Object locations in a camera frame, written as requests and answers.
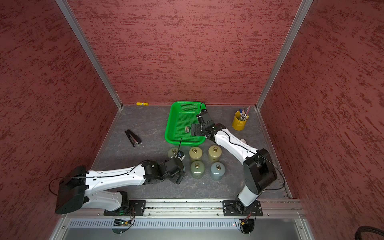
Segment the bundle of pencils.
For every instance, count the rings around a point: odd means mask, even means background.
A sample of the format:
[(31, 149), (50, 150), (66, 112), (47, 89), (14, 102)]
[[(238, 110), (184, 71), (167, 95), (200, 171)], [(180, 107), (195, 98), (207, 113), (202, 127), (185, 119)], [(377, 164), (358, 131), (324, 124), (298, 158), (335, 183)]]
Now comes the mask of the bundle of pencils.
[(250, 110), (250, 107), (245, 108), (245, 106), (243, 106), (242, 109), (239, 109), (240, 121), (246, 121), (249, 118), (249, 110)]

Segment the black stapler on table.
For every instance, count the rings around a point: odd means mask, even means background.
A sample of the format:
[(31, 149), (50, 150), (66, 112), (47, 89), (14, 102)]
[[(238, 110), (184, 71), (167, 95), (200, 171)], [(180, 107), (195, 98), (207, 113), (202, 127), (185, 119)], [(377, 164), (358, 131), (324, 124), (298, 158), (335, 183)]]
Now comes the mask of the black stapler on table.
[(125, 134), (133, 147), (142, 143), (142, 140), (136, 134), (134, 134), (131, 130), (126, 130)]

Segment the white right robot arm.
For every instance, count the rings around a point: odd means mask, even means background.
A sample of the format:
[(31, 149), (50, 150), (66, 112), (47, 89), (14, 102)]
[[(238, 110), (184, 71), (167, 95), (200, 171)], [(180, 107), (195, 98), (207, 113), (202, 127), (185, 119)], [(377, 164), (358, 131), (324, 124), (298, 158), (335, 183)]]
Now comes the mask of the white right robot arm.
[(276, 179), (278, 174), (267, 150), (252, 148), (234, 136), (224, 125), (215, 124), (206, 109), (197, 114), (197, 124), (192, 124), (192, 135), (204, 136), (223, 147), (243, 165), (245, 186), (238, 194), (234, 209), (245, 214), (258, 197)]

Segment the yellow marker pen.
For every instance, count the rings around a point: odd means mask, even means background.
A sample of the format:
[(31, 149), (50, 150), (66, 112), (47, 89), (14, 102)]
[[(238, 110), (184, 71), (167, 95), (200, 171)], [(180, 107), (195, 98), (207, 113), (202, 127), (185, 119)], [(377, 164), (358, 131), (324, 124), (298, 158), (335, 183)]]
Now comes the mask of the yellow marker pen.
[(149, 103), (142, 103), (142, 102), (137, 102), (137, 106), (149, 106)]

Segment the green plastic basket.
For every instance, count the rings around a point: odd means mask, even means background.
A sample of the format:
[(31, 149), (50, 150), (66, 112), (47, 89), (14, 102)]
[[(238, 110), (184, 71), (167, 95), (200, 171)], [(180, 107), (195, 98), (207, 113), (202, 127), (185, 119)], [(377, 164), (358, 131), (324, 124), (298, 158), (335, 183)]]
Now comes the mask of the green plastic basket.
[[(191, 124), (198, 124), (197, 115), (206, 109), (205, 103), (179, 101), (171, 105), (170, 114), (165, 131), (165, 140), (172, 145), (199, 146), (204, 143), (204, 136), (191, 135)], [(185, 127), (190, 127), (190, 132), (185, 132)]]

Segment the aluminium corner post right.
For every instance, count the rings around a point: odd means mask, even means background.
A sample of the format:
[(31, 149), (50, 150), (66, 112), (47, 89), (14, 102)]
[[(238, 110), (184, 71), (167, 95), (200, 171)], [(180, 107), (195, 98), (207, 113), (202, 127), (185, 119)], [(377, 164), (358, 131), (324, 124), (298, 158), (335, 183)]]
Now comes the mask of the aluminium corner post right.
[(269, 75), (269, 78), (261, 92), (261, 95), (258, 99), (258, 102), (256, 104), (256, 110), (257, 111), (260, 111), (263, 103), (265, 102), (266, 98), (267, 98), (267, 95), (279, 73), (279, 70), (280, 68), (282, 67), (283, 63), (284, 63), (284, 60), (287, 56), (287, 54), (289, 53), (289, 50), (303, 24), (303, 21), (311, 7), (313, 3), (313, 0), (302, 0), (301, 1), (301, 4), (298, 8), (298, 11), (294, 17), (294, 20), (290, 26), (290, 29), (286, 35), (286, 38), (284, 40), (284, 43), (281, 47), (281, 50), (279, 52), (279, 55), (276, 59), (276, 62), (271, 70), (271, 73)]

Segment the beige tea canister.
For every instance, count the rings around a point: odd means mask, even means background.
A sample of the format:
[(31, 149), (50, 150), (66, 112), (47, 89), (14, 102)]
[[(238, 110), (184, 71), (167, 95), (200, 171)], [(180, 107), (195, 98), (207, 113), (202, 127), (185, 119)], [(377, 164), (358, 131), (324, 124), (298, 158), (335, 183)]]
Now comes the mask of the beige tea canister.
[(189, 156), (191, 162), (201, 161), (203, 157), (203, 151), (199, 147), (193, 147), (189, 150)]

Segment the grey-green tea canister front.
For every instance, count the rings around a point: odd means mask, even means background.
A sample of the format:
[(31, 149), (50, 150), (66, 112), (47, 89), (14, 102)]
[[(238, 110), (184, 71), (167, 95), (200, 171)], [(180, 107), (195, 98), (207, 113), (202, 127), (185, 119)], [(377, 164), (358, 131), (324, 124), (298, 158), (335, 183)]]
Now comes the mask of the grey-green tea canister front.
[(191, 163), (191, 173), (193, 178), (201, 179), (205, 172), (205, 165), (202, 161), (193, 161)]

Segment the yellow-green tea canister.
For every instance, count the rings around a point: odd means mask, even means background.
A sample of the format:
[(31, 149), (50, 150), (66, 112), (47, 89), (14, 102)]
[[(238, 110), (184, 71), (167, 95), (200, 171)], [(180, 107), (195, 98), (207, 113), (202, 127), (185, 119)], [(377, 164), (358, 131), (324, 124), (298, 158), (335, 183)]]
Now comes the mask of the yellow-green tea canister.
[(208, 154), (212, 163), (218, 162), (222, 156), (222, 149), (217, 145), (210, 146)]

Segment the grey-green tea canister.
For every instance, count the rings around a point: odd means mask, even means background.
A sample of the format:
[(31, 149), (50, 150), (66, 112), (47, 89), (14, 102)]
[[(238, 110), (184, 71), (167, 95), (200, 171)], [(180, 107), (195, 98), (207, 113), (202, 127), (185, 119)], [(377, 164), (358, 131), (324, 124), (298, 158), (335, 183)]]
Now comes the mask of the grey-green tea canister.
[(226, 172), (225, 166), (220, 162), (215, 162), (211, 166), (210, 175), (214, 181), (220, 181), (225, 175), (225, 172)]
[(202, 161), (193, 161), (191, 163), (191, 173), (193, 178), (201, 179), (205, 172), (205, 165)]

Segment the aluminium corner post left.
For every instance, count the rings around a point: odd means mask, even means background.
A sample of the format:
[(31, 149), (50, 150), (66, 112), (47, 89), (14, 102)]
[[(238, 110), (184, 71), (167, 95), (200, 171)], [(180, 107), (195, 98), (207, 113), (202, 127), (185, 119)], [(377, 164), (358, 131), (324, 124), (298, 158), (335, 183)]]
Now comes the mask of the aluminium corner post left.
[(89, 43), (84, 31), (82, 30), (78, 20), (76, 19), (68, 1), (56, 0), (56, 3), (58, 5), (58, 7), (60, 8), (62, 14), (64, 15), (65, 19), (67, 20), (68, 24), (70, 25), (76, 38), (78, 39), (81, 46), (83, 47), (86, 55), (88, 56), (94, 69), (98, 73), (104, 86), (106, 87), (107, 91), (109, 92), (110, 96), (112, 97), (118, 110), (121, 111), (124, 107), (124, 104), (122, 103), (120, 97), (118, 96), (117, 92), (115, 91), (115, 89), (114, 89), (111, 81), (109, 80), (105, 70), (103, 69), (102, 64), (100, 63), (96, 53), (92, 49), (91, 44)]

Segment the aluminium corner post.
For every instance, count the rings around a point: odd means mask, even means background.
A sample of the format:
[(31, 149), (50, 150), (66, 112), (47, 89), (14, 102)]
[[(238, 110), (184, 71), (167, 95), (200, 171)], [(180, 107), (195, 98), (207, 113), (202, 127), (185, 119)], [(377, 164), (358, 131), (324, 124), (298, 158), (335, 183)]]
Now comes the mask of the aluminium corner post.
[(287, 54), (289, 53), (289, 50), (303, 24), (303, 21), (311, 7), (313, 3), (313, 0), (302, 0), (301, 1), (301, 4), (298, 8), (298, 11), (294, 17), (294, 20), (290, 26), (290, 29), (286, 35), (286, 38), (284, 40), (284, 43), (281, 47), (281, 50), (279, 52), (279, 55), (276, 59), (276, 62), (271, 70), (271, 73), (269, 75), (269, 78), (261, 92), (261, 95), (258, 99), (258, 102), (256, 104), (256, 110), (257, 111), (260, 111), (263, 103), (265, 102), (266, 98), (267, 98), (267, 95), (279, 73), (279, 70), (280, 68), (282, 67), (283, 63), (284, 63), (284, 60), (287, 56)]
[(100, 63), (96, 53), (92, 49), (91, 44), (89, 43), (84, 31), (82, 30), (78, 20), (76, 19), (68, 1), (56, 0), (56, 3), (58, 5), (58, 7), (60, 8), (62, 14), (64, 15), (65, 19), (67, 20), (68, 24), (70, 25), (76, 38), (78, 39), (81, 46), (83, 47), (86, 55), (88, 56), (94, 69), (98, 73), (104, 86), (106, 87), (107, 91), (109, 92), (110, 96), (112, 97), (118, 110), (121, 111), (124, 107), (124, 104), (122, 103), (120, 97), (118, 96), (117, 92), (115, 91), (115, 89), (114, 89), (111, 81), (109, 80), (105, 70), (103, 69), (102, 64)]

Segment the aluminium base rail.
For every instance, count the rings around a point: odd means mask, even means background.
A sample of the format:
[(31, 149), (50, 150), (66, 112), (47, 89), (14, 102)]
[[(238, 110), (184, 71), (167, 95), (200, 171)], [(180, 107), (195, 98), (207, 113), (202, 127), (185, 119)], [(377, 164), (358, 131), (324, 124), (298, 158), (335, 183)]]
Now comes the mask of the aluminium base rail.
[(148, 199), (135, 200), (128, 216), (106, 216), (102, 210), (89, 209), (63, 216), (51, 235), (63, 240), (70, 230), (82, 230), (90, 237), (93, 230), (108, 230), (115, 236), (132, 237), (144, 230), (234, 230), (240, 231), (241, 220), (255, 221), (253, 233), (258, 237), (267, 232), (260, 221), (278, 220), (293, 224), (294, 236), (312, 240), (314, 236), (300, 200), (260, 200), (251, 205), (247, 214), (235, 212), (235, 201), (209, 199)]

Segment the green tea canister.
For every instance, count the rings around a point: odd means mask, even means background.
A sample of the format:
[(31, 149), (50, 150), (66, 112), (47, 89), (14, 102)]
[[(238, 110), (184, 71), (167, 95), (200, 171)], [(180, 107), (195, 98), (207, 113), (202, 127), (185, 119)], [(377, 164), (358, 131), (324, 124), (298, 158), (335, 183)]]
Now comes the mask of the green tea canister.
[(178, 152), (179, 152), (178, 148), (171, 148), (170, 150), (168, 150), (168, 157), (169, 158), (177, 158)]

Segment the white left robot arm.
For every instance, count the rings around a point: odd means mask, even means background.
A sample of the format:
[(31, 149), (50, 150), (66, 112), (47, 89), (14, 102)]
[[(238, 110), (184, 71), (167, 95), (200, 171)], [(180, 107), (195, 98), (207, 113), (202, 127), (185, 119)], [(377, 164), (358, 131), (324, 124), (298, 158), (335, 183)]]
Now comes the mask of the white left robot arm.
[(180, 184), (185, 176), (184, 154), (178, 152), (170, 159), (158, 163), (146, 160), (125, 169), (88, 171), (86, 167), (74, 168), (59, 178), (55, 213), (63, 215), (80, 209), (103, 209), (112, 216), (129, 211), (128, 194), (112, 193), (112, 189), (126, 186), (143, 186), (169, 180)]

